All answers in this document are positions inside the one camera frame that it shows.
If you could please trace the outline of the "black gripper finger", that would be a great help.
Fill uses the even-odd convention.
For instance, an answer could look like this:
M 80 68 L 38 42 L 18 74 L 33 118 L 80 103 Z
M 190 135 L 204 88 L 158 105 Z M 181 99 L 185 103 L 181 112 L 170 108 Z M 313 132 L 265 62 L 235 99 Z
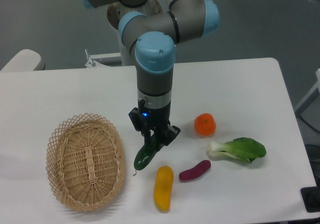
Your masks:
M 161 130 L 156 135 L 157 150 L 160 151 L 164 146 L 168 146 L 180 132 L 181 129 L 179 127 L 168 124 L 165 130 Z
M 152 142 L 151 130 L 148 128 L 143 129 L 142 135 L 144 138 L 144 144 L 143 144 L 142 149 L 144 151 L 152 151 L 154 149 L 154 147 L 153 147 L 153 142 Z

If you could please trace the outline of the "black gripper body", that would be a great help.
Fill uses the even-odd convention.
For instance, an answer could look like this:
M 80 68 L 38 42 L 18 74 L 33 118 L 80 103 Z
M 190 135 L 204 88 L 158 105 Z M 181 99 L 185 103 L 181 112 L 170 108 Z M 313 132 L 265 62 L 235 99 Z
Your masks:
M 160 131 L 164 131 L 167 128 L 167 125 L 170 123 L 170 109 L 171 101 L 160 108 L 149 107 L 150 102 L 147 98 L 143 98 L 138 101 L 138 107 L 133 108 L 129 115 L 129 118 L 136 131 L 142 132 L 143 129 L 150 129 L 157 134 Z

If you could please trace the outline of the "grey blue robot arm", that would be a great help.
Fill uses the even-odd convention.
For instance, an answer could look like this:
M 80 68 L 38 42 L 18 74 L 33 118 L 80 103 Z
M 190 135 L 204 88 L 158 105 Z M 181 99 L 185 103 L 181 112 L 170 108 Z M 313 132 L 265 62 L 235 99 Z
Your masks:
M 170 124 L 177 44 L 212 34 L 220 14 L 212 0 L 167 0 L 168 11 L 144 10 L 149 0 L 82 0 L 88 8 L 120 4 L 120 41 L 136 67 L 137 101 L 129 117 L 144 137 L 144 147 L 159 151 L 180 130 Z

